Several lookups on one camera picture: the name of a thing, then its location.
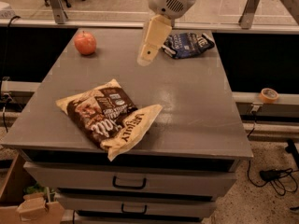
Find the gray drawer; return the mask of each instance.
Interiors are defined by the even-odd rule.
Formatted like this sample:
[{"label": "gray drawer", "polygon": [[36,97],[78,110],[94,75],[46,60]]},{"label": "gray drawer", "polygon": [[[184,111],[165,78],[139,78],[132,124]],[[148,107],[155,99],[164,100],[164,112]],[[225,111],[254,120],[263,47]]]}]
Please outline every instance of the gray drawer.
[{"label": "gray drawer", "polygon": [[213,200],[235,182],[235,173],[32,162],[24,168],[46,187],[209,196]]},{"label": "gray drawer", "polygon": [[176,199],[70,193],[57,193],[55,197],[65,209],[125,215],[203,218],[216,209],[214,202]]},{"label": "gray drawer", "polygon": [[[182,219],[176,217],[176,224],[199,224],[202,219]],[[75,224],[174,224],[174,220],[141,219],[141,218],[116,218],[116,217],[82,217],[75,214]]]}]

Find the drawer handle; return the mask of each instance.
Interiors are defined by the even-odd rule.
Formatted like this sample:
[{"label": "drawer handle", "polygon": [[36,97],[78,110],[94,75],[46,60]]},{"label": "drawer handle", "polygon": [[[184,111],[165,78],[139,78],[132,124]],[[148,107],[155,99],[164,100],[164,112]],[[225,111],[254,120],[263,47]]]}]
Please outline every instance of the drawer handle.
[{"label": "drawer handle", "polygon": [[146,187],[146,185],[147,185],[147,178],[143,178],[141,186],[124,186],[124,185],[118,185],[116,183],[116,179],[117,179],[117,177],[113,176],[112,185],[113,185],[114,188],[117,188],[117,189],[135,189],[135,190],[140,190],[140,189],[143,189],[144,187]]},{"label": "drawer handle", "polygon": [[124,204],[121,205],[121,212],[125,213],[125,214],[139,214],[139,215],[146,214],[147,210],[148,210],[148,207],[145,205],[142,212],[128,212],[128,211],[124,211]]}]

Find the black cable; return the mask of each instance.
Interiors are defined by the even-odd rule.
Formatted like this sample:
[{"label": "black cable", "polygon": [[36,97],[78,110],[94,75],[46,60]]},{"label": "black cable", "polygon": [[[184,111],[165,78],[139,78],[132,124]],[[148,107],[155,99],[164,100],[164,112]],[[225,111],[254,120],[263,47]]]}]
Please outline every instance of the black cable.
[{"label": "black cable", "polygon": [[253,121],[253,128],[252,130],[249,132],[249,134],[247,134],[247,138],[249,138],[251,136],[251,134],[254,132],[255,130],[255,125],[257,123],[257,117],[256,117],[256,112],[252,112],[252,115],[253,115],[253,118],[254,118],[254,121]]},{"label": "black cable", "polygon": [[[255,187],[262,188],[266,184],[270,183],[272,188],[275,190],[275,192],[279,196],[284,196],[287,192],[295,193],[298,190],[298,183],[295,180],[295,178],[292,176],[292,174],[295,173],[295,172],[298,172],[299,170],[293,170],[292,168],[289,168],[289,169],[286,169],[286,170],[269,170],[269,171],[266,171],[266,172],[274,173],[274,174],[276,174],[276,177],[273,177],[273,179],[271,179],[269,181],[264,181],[263,184],[257,184],[257,183],[254,183],[249,177],[250,166],[251,166],[251,161],[249,161],[249,168],[247,170],[247,176],[248,176],[248,180],[250,181],[250,183],[252,185],[254,185]],[[293,190],[286,189],[286,187],[280,181],[282,178],[285,178],[287,176],[289,176],[295,184],[295,188]]]},{"label": "black cable", "polygon": [[6,123],[6,107],[7,107],[7,104],[11,102],[11,98],[8,97],[7,100],[6,100],[6,103],[4,104],[3,106],[3,110],[2,110],[2,117],[3,117],[3,124],[4,124],[4,127],[6,127],[6,130],[7,130],[7,133],[8,133],[8,128],[7,128],[7,123]]},{"label": "black cable", "polygon": [[255,187],[257,187],[257,188],[261,188],[261,187],[265,186],[265,185],[267,184],[267,182],[264,182],[263,184],[256,184],[256,183],[254,183],[254,182],[251,180],[251,178],[250,178],[250,176],[249,176],[250,167],[251,167],[251,161],[249,161],[249,168],[248,168],[248,170],[247,170],[247,178],[248,178],[248,180],[250,181],[250,183],[253,184],[253,185],[254,185]]},{"label": "black cable", "polygon": [[75,224],[75,210],[73,211],[73,224]]},{"label": "black cable", "polygon": [[5,51],[4,51],[4,56],[3,56],[3,65],[2,65],[2,69],[1,69],[1,73],[0,73],[0,99],[2,99],[2,93],[1,93],[1,90],[2,90],[2,79],[3,79],[3,74],[4,74],[4,68],[7,64],[7,50],[8,50],[8,40],[9,40],[9,37],[8,37],[8,30],[9,30],[9,27],[11,25],[11,23],[16,20],[16,19],[19,19],[20,16],[13,16],[10,20],[9,20],[9,23],[7,25],[7,40],[6,40],[6,46],[5,46]]}]

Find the table top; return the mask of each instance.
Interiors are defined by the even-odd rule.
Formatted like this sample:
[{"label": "table top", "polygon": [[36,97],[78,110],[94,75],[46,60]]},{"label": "table top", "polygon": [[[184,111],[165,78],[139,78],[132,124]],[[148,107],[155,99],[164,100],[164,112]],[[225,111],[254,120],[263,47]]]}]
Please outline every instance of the table top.
[{"label": "table top", "polygon": [[[149,66],[136,62],[142,30],[87,28],[97,40],[82,56],[73,40],[2,140],[4,147],[104,152],[55,101],[115,78],[137,107],[163,107],[141,142],[129,152],[180,157],[252,158],[217,48],[174,60],[160,51]],[[173,33],[186,31],[176,30]],[[212,36],[210,31],[189,31]]]}]

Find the brown snack bag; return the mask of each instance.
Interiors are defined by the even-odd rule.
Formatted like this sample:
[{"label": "brown snack bag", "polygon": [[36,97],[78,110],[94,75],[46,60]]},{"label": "brown snack bag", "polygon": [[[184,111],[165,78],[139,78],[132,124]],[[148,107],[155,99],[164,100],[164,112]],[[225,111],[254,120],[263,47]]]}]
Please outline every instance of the brown snack bag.
[{"label": "brown snack bag", "polygon": [[120,84],[105,85],[56,101],[65,114],[113,159],[129,151],[144,136],[162,107],[137,109]]}]

